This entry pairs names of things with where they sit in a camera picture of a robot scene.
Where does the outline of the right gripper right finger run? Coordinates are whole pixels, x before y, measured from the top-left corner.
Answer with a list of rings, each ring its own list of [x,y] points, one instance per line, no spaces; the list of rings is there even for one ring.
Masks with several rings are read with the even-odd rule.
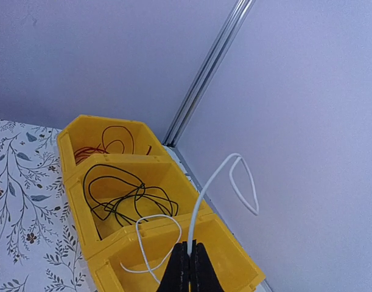
[[[192,241],[189,258],[191,292],[224,292],[203,243]]]

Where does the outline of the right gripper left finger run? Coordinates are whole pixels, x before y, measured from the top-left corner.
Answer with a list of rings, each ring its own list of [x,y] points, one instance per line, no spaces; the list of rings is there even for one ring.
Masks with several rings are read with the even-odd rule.
[[[169,257],[157,292],[189,291],[189,255],[187,242],[177,243]]]

